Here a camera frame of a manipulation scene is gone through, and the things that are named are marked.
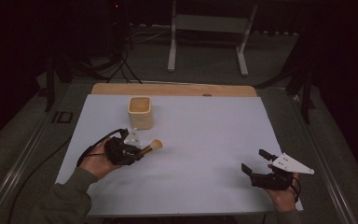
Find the metal rail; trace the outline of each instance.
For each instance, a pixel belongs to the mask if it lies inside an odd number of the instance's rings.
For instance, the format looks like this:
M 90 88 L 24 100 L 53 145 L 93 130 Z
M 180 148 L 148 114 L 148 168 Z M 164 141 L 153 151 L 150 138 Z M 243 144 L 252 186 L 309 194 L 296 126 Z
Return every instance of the metal rail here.
M 31 135 L 29 141 L 27 142 L 25 148 L 22 150 L 20 156 L 17 158 L 14 165 L 10 168 L 10 170 L 7 173 L 7 176 L 5 177 L 4 181 L 2 182 L 2 185 L 0 187 L 0 214 L 4 210 L 11 194 L 14 191 L 14 188 L 16 188 L 17 184 L 19 183 L 22 174 L 24 173 L 24 170 L 26 166 L 28 165 L 30 159 L 34 155 L 34 152 L 39 145 L 40 137 L 45 131 L 46 125 L 49 123 L 51 118 L 53 117 L 52 111 L 55 111 L 60 102 L 62 101 L 63 96 L 67 92 L 67 88 L 63 91 L 62 94 L 58 97 L 55 104 L 51 108 L 50 112 L 46 113 L 41 120 L 39 121 L 36 129 L 34 130 L 33 134 Z
M 344 224 L 357 224 L 356 218 L 349 206 L 345 195 L 343 194 L 339 184 L 337 183 L 336 179 L 331 172 L 328 162 L 324 158 L 324 154 L 322 151 L 321 146 L 319 145 L 318 141 L 316 140 L 314 131 L 307 125 L 304 120 L 302 119 L 300 109 L 298 106 L 297 99 L 291 99 L 291 103 L 296 111 L 296 118 L 298 119 L 298 123 L 301 125 L 301 128 L 304 131 L 304 134 L 310 140 L 311 146 L 311 153 L 316 160 L 316 164 L 318 165 L 319 170 L 321 171 L 322 179 L 327 187 L 327 190 L 330 194 L 330 197 L 333 201 L 334 206 L 336 207 L 337 213 L 341 222 Z

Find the person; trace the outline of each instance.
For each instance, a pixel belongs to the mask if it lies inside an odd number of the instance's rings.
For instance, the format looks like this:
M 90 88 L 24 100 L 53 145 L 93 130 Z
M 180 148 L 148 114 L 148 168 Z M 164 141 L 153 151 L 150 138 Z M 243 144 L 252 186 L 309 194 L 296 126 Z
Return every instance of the person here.
M 84 223 L 91 209 L 91 199 L 87 193 L 89 186 L 121 167 L 112 164 L 103 154 L 103 145 L 108 140 L 110 138 L 91 151 L 92 154 L 101 155 L 85 157 L 65 184 L 55 184 L 51 187 L 48 194 L 35 205 L 30 223 Z M 275 207 L 279 224 L 301 223 L 296 210 L 296 194 L 292 188 L 265 191 Z

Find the white surface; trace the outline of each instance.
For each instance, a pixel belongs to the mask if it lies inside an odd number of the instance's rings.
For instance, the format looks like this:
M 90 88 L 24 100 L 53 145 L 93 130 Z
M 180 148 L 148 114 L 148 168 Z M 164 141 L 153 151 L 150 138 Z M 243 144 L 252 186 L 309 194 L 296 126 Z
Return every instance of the white surface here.
M 64 183 L 82 152 L 107 133 L 127 128 L 127 95 L 89 95 L 62 163 Z M 267 174 L 258 155 L 281 150 L 261 100 L 257 97 L 152 96 L 151 130 L 137 131 L 152 151 L 93 184 L 92 216 L 173 216 L 235 214 L 273 210 L 264 190 L 251 186 L 241 171 L 245 163 Z M 302 210 L 301 203 L 297 209 Z

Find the white metal frame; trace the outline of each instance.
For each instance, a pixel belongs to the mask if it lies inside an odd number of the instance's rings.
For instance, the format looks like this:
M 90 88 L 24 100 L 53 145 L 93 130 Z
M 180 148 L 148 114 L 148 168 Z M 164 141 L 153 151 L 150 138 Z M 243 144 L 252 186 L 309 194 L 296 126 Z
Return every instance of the white metal frame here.
M 229 18 L 229 17 L 209 17 L 186 15 L 176 13 L 176 0 L 172 0 L 172 27 L 171 27 L 171 48 L 168 59 L 168 71 L 175 70 L 176 60 L 176 29 L 198 30 L 198 31 L 215 31 L 227 33 L 243 34 L 243 40 L 240 46 L 236 47 L 238 62 L 242 76 L 248 76 L 248 68 L 246 66 L 243 51 L 248 41 L 249 34 L 252 29 L 253 20 L 257 6 L 253 6 L 249 18 Z

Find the hand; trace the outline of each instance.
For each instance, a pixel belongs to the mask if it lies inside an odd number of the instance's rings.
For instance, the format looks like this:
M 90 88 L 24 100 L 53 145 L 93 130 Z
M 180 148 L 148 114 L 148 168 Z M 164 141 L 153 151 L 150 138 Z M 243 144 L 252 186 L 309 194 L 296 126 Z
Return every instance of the hand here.
M 106 158 L 106 155 L 104 154 L 103 146 L 109 140 L 110 138 L 105 139 L 103 142 L 101 142 L 100 145 L 93 148 L 92 151 L 89 153 L 101 155 L 87 156 L 79 165 L 80 168 L 83 168 L 92 173 L 93 175 L 97 176 L 98 179 L 102 179 L 110 172 L 121 167 L 120 165 L 114 165 Z
M 299 174 L 293 173 L 293 176 L 298 179 Z M 293 186 L 297 188 L 297 181 L 293 180 Z M 296 193 L 292 188 L 286 190 L 273 190 L 273 189 L 264 189 L 266 193 L 271 198 L 275 209 L 278 212 L 287 212 L 296 209 Z

